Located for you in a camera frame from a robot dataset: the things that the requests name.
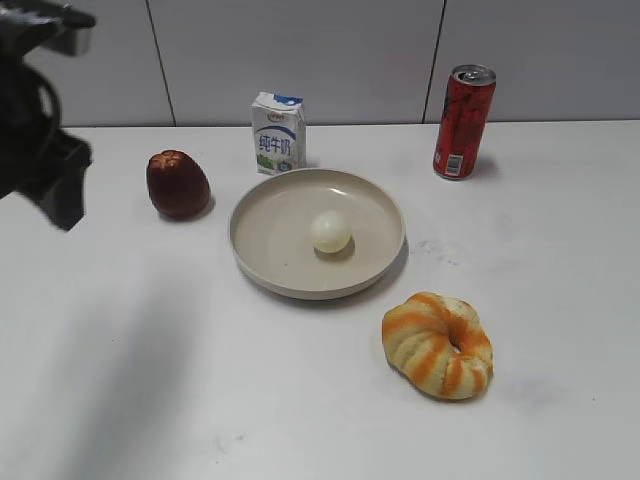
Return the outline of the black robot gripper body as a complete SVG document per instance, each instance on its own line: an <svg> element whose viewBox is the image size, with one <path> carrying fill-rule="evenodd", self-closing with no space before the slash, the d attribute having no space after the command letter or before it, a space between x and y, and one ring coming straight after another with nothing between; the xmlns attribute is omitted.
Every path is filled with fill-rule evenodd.
<svg viewBox="0 0 640 480"><path fill-rule="evenodd" d="M67 57L88 50L96 16L70 3L1 3L1 195L48 169L61 133L61 102L51 82L25 61L37 48Z"/></svg>

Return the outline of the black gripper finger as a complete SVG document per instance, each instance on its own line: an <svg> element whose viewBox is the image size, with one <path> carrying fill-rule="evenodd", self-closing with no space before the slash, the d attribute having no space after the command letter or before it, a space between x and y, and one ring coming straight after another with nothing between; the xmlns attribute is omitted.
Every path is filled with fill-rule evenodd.
<svg viewBox="0 0 640 480"><path fill-rule="evenodd" d="M84 180L91 155L86 141L59 130L35 172L18 192L36 205L53 225L70 231L85 214Z"/></svg>

